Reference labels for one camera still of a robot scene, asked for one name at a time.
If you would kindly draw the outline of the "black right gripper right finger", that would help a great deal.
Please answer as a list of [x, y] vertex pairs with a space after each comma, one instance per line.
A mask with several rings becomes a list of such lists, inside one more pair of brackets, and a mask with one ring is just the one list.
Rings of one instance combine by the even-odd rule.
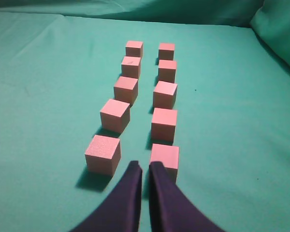
[[222, 232], [169, 177], [162, 162], [149, 165], [149, 212], [153, 232]]

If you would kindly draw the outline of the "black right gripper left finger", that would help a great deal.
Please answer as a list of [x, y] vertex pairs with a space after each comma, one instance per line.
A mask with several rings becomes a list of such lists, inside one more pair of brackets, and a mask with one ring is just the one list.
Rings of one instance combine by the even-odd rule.
[[105, 200], [73, 232], [137, 232], [142, 196], [142, 168], [131, 161]]

